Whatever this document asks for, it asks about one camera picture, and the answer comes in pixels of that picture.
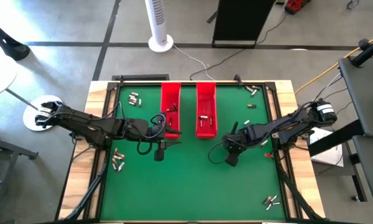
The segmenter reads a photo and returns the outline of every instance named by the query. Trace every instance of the red tray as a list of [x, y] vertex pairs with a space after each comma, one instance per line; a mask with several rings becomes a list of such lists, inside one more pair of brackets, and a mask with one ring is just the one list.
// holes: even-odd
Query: red tray
[[[200, 116], [207, 116], [207, 118], [201, 119]], [[198, 138], [215, 138], [217, 131], [216, 83], [197, 83], [196, 136]]]
[[[180, 95], [181, 83], [162, 83], [160, 110], [166, 112], [167, 125], [177, 131], [180, 131]], [[178, 108], [177, 111], [167, 111], [167, 109], [174, 108], [174, 104]], [[178, 139], [179, 137], [179, 134], [165, 133], [166, 139]]]

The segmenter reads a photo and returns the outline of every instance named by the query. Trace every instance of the concrete floor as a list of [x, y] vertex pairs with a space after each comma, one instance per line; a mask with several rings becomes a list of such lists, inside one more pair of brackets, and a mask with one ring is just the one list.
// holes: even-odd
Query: concrete floor
[[[373, 0], [361, 1], [346, 10], [347, 0], [311, 1], [271, 32], [264, 44], [275, 45], [356, 45], [373, 38]], [[32, 0], [0, 1], [0, 26], [24, 42], [102, 42], [115, 0]], [[165, 0], [168, 33], [176, 43], [211, 42], [214, 23], [206, 20], [218, 0]], [[274, 6], [264, 31], [283, 16]], [[143, 42], [150, 37], [143, 0], [122, 0], [114, 23], [111, 42]], [[101, 47], [31, 47], [32, 53], [18, 62], [18, 76], [11, 90], [27, 100], [43, 94], [59, 96], [69, 106], [82, 110]], [[238, 49], [183, 49], [207, 65], [218, 63]], [[243, 79], [288, 79], [295, 89], [317, 76], [347, 54], [345, 51], [245, 50], [209, 71], [218, 80], [236, 73]], [[187, 80], [202, 67], [175, 49], [156, 54], [147, 48], [110, 47], [103, 62], [100, 80], [112, 75], [169, 73], [172, 80]], [[299, 103], [311, 100], [337, 74], [332, 71], [297, 95]], [[203, 73], [196, 79], [207, 79]], [[345, 88], [343, 81], [327, 94]], [[350, 102], [346, 91], [329, 98], [336, 110]], [[39, 158], [20, 158], [10, 187], [0, 204], [0, 220], [16, 223], [47, 222], [54, 219], [71, 156], [68, 131], [53, 128], [42, 133], [29, 131], [22, 123], [25, 105], [8, 93], [0, 94], [0, 139], [39, 151]], [[353, 106], [339, 114], [334, 128], [357, 118]], [[356, 194], [350, 177], [317, 178], [326, 216], [331, 220], [373, 223], [373, 199], [352, 202]]]

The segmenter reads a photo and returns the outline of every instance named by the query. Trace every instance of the white cable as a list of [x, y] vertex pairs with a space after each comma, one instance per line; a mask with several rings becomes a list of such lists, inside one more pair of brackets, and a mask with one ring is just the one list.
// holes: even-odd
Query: white cable
[[206, 65], [205, 65], [203, 62], [199, 61], [198, 59], [196, 59], [196, 58], [194, 58], [194, 57], [192, 57], [192, 56], [189, 56], [187, 53], [185, 53], [185, 52], [183, 52], [182, 50], [180, 50], [176, 45], [174, 45], [174, 47], [175, 47], [177, 50], [179, 50], [181, 53], [185, 54], [188, 58], [190, 58], [190, 59], [192, 59], [192, 60], [194, 60], [194, 61], [196, 61], [196, 62], [201, 63], [201, 64], [204, 66], [204, 68], [205, 68], [206, 76], [209, 77], [211, 80], [215, 80], [214, 78], [212, 78], [211, 76], [209, 76], [209, 74], [207, 73], [207, 67], [206, 67]]
[[313, 101], [315, 101], [316, 99], [318, 99], [318, 97], [320, 96], [320, 95], [322, 95], [325, 91], [326, 91], [326, 89], [327, 88], [329, 88], [329, 86], [331, 86], [331, 85], [333, 85], [334, 83], [336, 83], [335, 82], [335, 80], [338, 78], [340, 76], [340, 73], [338, 73], [330, 82], [329, 82], [329, 84], [324, 88], [324, 89], [322, 89], [320, 92], [319, 92], [319, 94], [318, 94], [318, 96], [316, 96], [316, 98], [315, 99], [313, 99]]

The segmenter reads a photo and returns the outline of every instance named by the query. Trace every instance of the green tabletop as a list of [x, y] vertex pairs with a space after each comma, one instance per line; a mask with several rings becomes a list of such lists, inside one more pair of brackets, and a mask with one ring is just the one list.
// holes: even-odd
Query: green tabletop
[[[119, 99], [127, 117], [150, 120], [160, 112], [160, 86], [124, 86]], [[137, 153], [137, 143], [114, 141], [126, 158], [122, 172], [115, 172], [109, 165], [104, 198], [102, 221], [132, 220], [285, 220], [283, 205], [270, 210], [262, 205], [268, 195], [278, 195], [280, 187], [275, 161], [264, 157], [271, 152], [269, 142], [264, 147], [248, 149], [236, 167], [214, 165], [208, 160], [210, 148], [230, 132], [235, 121], [239, 127], [247, 120], [267, 123], [267, 108], [263, 91], [251, 98], [239, 86], [217, 86], [218, 134], [216, 139], [197, 139], [196, 87], [182, 86], [180, 119], [182, 144], [165, 151], [162, 162], [154, 161], [154, 151], [146, 156]], [[127, 104], [130, 92], [142, 99], [142, 107]], [[256, 104], [256, 109], [247, 108]], [[147, 144], [141, 145], [141, 151]], [[226, 154], [217, 147], [213, 160]]]

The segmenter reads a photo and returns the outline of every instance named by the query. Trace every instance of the wooden table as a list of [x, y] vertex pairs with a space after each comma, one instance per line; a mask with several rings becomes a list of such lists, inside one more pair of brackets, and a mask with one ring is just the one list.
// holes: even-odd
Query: wooden table
[[[138, 83], [139, 81], [125, 81], [124, 83]], [[268, 80], [268, 81], [244, 81], [244, 82], [275, 82], [277, 89], [277, 98], [280, 105], [280, 112], [282, 116], [292, 113], [297, 109], [297, 102], [294, 95], [293, 86], [290, 80]], [[108, 86], [107, 81], [94, 81], [91, 82], [90, 90], [88, 93], [88, 98], [85, 106], [85, 113], [93, 114], [95, 116], [102, 116], [104, 99], [106, 97], [106, 89]], [[272, 113], [272, 119], [276, 119], [277, 115], [275, 112], [274, 99], [272, 93], [269, 93], [269, 101]], [[114, 96], [110, 97], [110, 101], [113, 102]], [[307, 148], [306, 142], [299, 139], [297, 141], [297, 146]], [[76, 144], [74, 155], [83, 151], [88, 147], [85, 141], [79, 141]], [[100, 161], [103, 161], [104, 151], [101, 152]], [[312, 167], [310, 154], [307, 150], [293, 148], [290, 150], [290, 157], [292, 161], [293, 172], [295, 176], [295, 181], [297, 184], [297, 189], [303, 195], [308, 204], [314, 209], [314, 211], [324, 217], [325, 213], [323, 210], [320, 193], [318, 186], [316, 184], [315, 173]], [[81, 198], [87, 191], [88, 184], [90, 181], [91, 167], [93, 165], [94, 150], [89, 150], [83, 153], [77, 160], [70, 164], [67, 179], [65, 181], [63, 195], [58, 206], [57, 218], [65, 218], [70, 212], [76, 207]], [[282, 161], [283, 168], [287, 170], [285, 160]], [[98, 189], [93, 195], [92, 203], [90, 207], [90, 218], [94, 218], [97, 201], [98, 201]], [[286, 187], [288, 206], [290, 209], [290, 216], [296, 217], [295, 206], [292, 200], [292, 194]]]

